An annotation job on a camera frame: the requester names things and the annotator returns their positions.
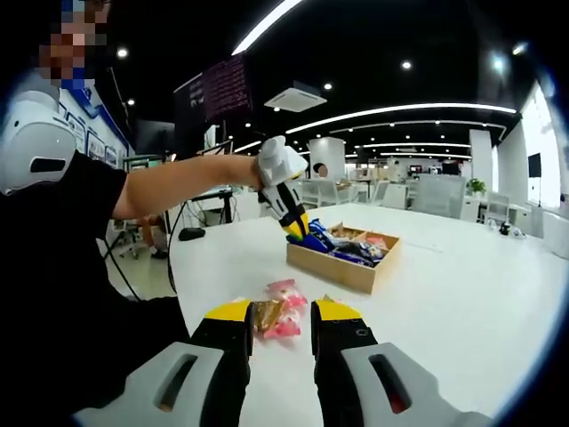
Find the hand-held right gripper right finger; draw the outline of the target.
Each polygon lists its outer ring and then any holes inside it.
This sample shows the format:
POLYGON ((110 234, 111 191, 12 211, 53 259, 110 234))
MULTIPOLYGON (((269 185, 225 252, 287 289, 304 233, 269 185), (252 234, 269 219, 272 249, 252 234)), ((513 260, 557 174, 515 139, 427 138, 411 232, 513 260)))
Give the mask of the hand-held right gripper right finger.
POLYGON ((490 417, 445 400, 436 377, 358 311, 334 300, 310 306, 314 382, 326 426, 489 426, 490 417))

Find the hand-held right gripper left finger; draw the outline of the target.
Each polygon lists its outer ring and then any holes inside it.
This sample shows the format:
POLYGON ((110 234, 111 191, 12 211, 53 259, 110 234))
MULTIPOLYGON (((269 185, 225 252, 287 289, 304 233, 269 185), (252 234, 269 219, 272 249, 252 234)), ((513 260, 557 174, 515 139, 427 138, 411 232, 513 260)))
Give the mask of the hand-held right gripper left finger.
POLYGON ((103 408, 75 414, 80 426, 237 426, 250 382, 254 304, 209 311, 188 343, 175 342, 130 374, 103 408))

